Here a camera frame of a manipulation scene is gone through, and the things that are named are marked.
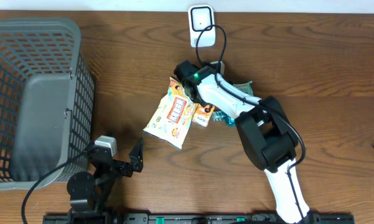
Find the yellow snack bag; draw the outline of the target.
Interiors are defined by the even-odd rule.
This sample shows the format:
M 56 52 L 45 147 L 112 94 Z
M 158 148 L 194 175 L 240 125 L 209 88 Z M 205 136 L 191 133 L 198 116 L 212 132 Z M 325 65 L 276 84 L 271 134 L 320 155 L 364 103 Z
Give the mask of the yellow snack bag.
M 170 77 L 167 95 L 143 131 L 181 150 L 196 109 L 197 104 L 185 95 L 182 84 Z

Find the small orange snack packet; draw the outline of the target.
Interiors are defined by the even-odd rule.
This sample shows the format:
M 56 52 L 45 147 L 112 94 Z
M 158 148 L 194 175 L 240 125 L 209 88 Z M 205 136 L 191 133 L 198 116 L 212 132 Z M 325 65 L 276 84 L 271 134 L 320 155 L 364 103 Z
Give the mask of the small orange snack packet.
M 207 127 L 214 109 L 214 105 L 207 105 L 205 107 L 198 105 L 192 117 L 192 121 L 202 127 Z

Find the teal Listerine mouthwash bottle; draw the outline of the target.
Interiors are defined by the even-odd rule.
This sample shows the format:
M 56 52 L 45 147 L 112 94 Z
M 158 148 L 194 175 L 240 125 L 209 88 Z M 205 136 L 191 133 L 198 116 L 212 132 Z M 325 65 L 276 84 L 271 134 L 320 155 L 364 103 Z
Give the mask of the teal Listerine mouthwash bottle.
M 223 111 L 214 111 L 212 113 L 213 121 L 224 121 L 227 126 L 236 126 L 235 120 Z

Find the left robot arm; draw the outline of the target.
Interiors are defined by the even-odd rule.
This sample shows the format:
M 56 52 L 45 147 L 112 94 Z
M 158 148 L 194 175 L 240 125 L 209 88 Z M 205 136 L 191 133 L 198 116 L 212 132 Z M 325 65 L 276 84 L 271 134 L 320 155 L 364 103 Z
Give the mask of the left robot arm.
M 129 153 L 129 161 L 113 158 L 117 153 L 116 139 L 100 136 L 83 150 L 95 167 L 94 173 L 77 172 L 68 180 L 71 210 L 68 223 L 122 223 L 121 215 L 107 208 L 106 203 L 118 179 L 131 177 L 143 169 L 143 138 L 138 139 Z

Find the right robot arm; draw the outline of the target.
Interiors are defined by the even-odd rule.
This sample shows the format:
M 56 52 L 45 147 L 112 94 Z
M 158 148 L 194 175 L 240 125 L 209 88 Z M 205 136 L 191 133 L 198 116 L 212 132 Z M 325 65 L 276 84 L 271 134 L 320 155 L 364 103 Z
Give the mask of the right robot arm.
M 194 103 L 213 105 L 235 121 L 245 154 L 268 178 L 279 217 L 286 223 L 306 222 L 310 208 L 296 174 L 302 162 L 296 147 L 306 147 L 279 101 L 239 90 L 209 65 L 198 68 L 186 60 L 176 66 L 174 75 Z

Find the light teal wipes packet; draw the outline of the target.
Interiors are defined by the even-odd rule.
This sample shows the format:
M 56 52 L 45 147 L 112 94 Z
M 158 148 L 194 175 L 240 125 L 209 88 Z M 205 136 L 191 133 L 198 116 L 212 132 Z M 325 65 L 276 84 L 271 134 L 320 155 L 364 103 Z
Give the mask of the light teal wipes packet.
M 253 83 L 252 81 L 249 81 L 249 82 L 246 82 L 246 83 L 234 84 L 233 86 L 236 87 L 237 89 L 241 90 L 242 92 L 253 96 L 253 89 L 251 87 L 252 83 Z

